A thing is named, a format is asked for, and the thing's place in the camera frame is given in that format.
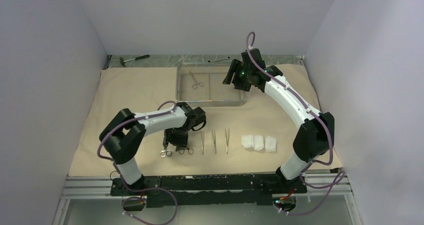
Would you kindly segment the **silver haemostat clamp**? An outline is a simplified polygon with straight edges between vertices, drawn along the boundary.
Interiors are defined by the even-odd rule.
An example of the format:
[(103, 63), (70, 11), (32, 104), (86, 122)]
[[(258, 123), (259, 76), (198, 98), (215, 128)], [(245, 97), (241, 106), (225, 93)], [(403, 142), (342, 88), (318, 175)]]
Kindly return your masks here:
[(165, 157), (170, 157), (173, 155), (173, 152), (169, 149), (169, 144), (165, 143), (163, 145), (163, 150), (160, 152), (160, 157), (161, 158), (165, 158)]
[(194, 149), (193, 148), (188, 148), (188, 147), (182, 147), (182, 148), (179, 148), (177, 152), (180, 155), (183, 155), (183, 154), (193, 155), (194, 154)]

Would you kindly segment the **silver forceps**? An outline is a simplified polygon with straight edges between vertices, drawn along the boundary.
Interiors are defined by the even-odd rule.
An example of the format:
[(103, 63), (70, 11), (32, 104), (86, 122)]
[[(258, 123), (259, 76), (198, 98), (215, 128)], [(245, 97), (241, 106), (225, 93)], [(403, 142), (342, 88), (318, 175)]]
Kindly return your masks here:
[(204, 155), (205, 151), (205, 132), (201, 131), (201, 154)]
[(230, 143), (230, 129), (225, 129), (225, 143), (226, 143), (226, 154), (229, 154), (229, 143)]
[(211, 131), (211, 135), (212, 135), (214, 153), (217, 154), (217, 136), (216, 136), (216, 130), (215, 129), (213, 129)]

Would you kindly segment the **white gauze pad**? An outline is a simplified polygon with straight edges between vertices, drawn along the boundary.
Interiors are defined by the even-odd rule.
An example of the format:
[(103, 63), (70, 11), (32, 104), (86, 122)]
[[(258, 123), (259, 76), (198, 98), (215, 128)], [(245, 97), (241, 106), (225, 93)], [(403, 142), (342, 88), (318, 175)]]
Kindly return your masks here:
[(264, 137), (262, 135), (253, 136), (253, 149), (255, 151), (261, 151), (265, 148)]
[(245, 148), (245, 149), (250, 149), (254, 146), (254, 136), (249, 134), (249, 135), (242, 135), (241, 136), (241, 145)]

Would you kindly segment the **white gauze square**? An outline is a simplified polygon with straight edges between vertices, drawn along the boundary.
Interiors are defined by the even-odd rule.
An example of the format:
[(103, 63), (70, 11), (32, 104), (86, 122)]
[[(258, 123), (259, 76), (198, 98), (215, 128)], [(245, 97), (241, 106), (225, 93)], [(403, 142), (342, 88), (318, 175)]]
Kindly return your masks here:
[(265, 151), (267, 153), (273, 153), (277, 150), (277, 139), (273, 136), (265, 137)]

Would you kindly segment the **black-handled claw hammer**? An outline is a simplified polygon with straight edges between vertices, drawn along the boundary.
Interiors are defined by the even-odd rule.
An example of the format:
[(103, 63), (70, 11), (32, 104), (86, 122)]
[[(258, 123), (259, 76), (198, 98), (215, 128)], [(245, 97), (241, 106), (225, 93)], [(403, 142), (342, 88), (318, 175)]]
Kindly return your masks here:
[(134, 58), (130, 58), (130, 59), (124, 59), (123, 57), (119, 58), (119, 63), (122, 67), (126, 67), (128, 63), (133, 62), (133, 61), (137, 61), (137, 60), (142, 60), (142, 59), (147, 59), (149, 58), (150, 55), (149, 54), (145, 54), (145, 55), (141, 55), (141, 56), (137, 56)]

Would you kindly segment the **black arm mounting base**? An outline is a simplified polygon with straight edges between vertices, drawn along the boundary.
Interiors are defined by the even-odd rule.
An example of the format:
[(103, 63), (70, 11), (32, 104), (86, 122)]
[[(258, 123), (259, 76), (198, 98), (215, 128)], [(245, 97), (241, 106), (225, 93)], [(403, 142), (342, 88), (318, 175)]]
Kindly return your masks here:
[(271, 206), (278, 196), (305, 194), (307, 187), (296, 178), (281, 182), (274, 173), (145, 176), (142, 189), (126, 189), (114, 178), (113, 197), (146, 196), (147, 208), (164, 206), (256, 204)]

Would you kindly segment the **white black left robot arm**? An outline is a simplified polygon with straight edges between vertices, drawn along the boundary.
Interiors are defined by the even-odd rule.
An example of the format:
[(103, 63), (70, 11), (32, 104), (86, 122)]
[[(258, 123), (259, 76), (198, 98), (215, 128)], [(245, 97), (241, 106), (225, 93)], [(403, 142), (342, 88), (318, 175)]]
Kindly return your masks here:
[(139, 194), (144, 188), (145, 177), (139, 169), (135, 155), (148, 135), (164, 132), (161, 157), (172, 155), (169, 145), (175, 146), (176, 152), (183, 153), (189, 148), (189, 131), (198, 131), (206, 123), (206, 112), (200, 108), (191, 108), (185, 102), (173, 102), (172, 107), (146, 113), (133, 113), (128, 108), (120, 110), (99, 136), (101, 149), (105, 149), (116, 170), (124, 181), (124, 189), (131, 195)]

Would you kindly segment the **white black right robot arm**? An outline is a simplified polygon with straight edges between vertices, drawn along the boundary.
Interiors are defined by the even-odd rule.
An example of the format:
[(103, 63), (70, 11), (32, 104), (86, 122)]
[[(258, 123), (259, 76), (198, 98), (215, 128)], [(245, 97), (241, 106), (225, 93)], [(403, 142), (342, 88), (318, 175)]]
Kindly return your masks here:
[(241, 58), (231, 61), (223, 84), (233, 84), (236, 90), (246, 92), (251, 87), (258, 88), (280, 105), (298, 129), (292, 145), (293, 154), (276, 170), (276, 188), (287, 193), (301, 173), (319, 162), (319, 156), (329, 152), (326, 165), (333, 163), (334, 116), (306, 102), (279, 68), (265, 65), (259, 49), (249, 48), (241, 53)]

